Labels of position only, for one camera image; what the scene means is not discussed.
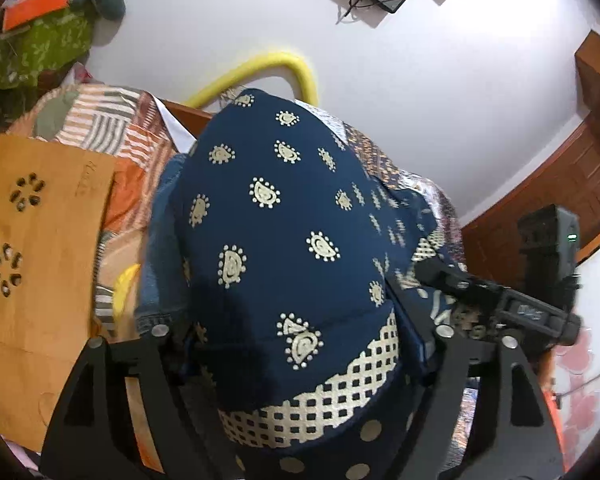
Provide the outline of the yellow bed rail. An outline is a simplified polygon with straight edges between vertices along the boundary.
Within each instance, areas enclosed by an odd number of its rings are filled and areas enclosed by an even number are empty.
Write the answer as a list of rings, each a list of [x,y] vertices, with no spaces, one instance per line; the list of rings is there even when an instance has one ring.
[[[204,88],[194,93],[184,102],[185,106],[201,108],[215,100],[221,93],[233,88],[242,81],[251,79],[268,70],[289,70],[297,81],[300,96],[303,102],[317,106],[317,84],[309,64],[302,56],[294,52],[272,51],[259,54],[243,62],[236,68],[207,84]]]

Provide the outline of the wooden board with cutouts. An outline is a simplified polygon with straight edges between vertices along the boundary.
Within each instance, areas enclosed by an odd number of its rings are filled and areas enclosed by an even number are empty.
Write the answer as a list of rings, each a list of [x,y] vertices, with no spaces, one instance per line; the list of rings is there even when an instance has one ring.
[[[0,434],[42,448],[90,336],[114,159],[0,135]]]

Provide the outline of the folded blue jeans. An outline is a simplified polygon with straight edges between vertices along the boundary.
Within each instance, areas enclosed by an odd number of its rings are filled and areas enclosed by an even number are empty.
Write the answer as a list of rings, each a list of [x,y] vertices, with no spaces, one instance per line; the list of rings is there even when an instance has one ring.
[[[134,322],[140,336],[156,325],[170,326],[188,309],[188,287],[175,231],[170,196],[178,183],[186,156],[174,155],[166,164],[151,206],[145,257],[140,266],[138,304]]]

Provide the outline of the patchwork patterned bedspread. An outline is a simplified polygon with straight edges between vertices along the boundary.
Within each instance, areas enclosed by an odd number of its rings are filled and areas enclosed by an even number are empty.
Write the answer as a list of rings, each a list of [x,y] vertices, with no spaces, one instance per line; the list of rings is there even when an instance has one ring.
[[[324,122],[354,151],[366,171],[381,180],[387,188],[419,193],[434,213],[446,244],[457,258],[458,263],[454,268],[463,266],[464,252],[457,215],[441,188],[427,178],[396,166],[361,131],[315,106],[299,101],[290,102],[306,108]],[[164,167],[176,154],[184,154],[186,162],[199,139],[199,136],[192,136],[181,127],[170,126],[160,113],[156,100],[149,94],[104,84],[80,84],[52,91],[21,118],[21,123],[26,127],[29,138],[58,142],[119,159],[123,168],[121,185],[112,200],[112,216],[106,222],[106,230],[111,237],[143,230],[147,238],[152,201]],[[182,258],[188,287],[189,268],[183,255]],[[204,378],[196,358],[197,335],[190,318],[192,309],[189,299],[188,292],[186,315],[168,326],[183,348],[181,378],[184,398],[189,403],[190,414],[201,437],[207,441],[209,452],[220,469],[249,479],[237,465],[233,447],[225,437],[212,401],[210,382]]]

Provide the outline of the orange box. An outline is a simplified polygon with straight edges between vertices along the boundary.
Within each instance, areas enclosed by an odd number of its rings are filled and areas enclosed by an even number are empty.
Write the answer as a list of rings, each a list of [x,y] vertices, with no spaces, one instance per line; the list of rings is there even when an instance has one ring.
[[[67,6],[68,0],[15,0],[4,11],[2,32],[8,32]]]

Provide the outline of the green patterned cloth pile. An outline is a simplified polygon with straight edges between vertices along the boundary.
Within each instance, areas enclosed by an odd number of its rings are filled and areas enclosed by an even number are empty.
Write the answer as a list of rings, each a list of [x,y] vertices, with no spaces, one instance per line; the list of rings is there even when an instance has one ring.
[[[40,73],[83,56],[91,49],[96,18],[88,2],[0,34],[0,90],[36,87]]]

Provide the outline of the navy blue patterned garment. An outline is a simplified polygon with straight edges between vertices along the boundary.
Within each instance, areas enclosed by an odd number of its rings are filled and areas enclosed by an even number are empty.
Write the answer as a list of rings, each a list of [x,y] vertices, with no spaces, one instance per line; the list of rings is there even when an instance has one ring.
[[[243,91],[172,196],[196,358],[249,479],[382,479],[416,408],[408,315],[451,297],[416,263],[457,258],[426,200],[393,191],[306,108]]]

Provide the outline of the brown wooden door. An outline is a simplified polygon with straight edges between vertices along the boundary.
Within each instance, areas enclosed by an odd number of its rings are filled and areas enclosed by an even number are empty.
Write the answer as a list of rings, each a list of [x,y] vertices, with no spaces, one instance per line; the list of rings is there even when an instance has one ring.
[[[482,278],[518,284],[524,260],[517,221],[550,204],[579,217],[579,262],[600,247],[600,35],[589,32],[574,57],[588,114],[537,170],[462,229],[468,270]]]

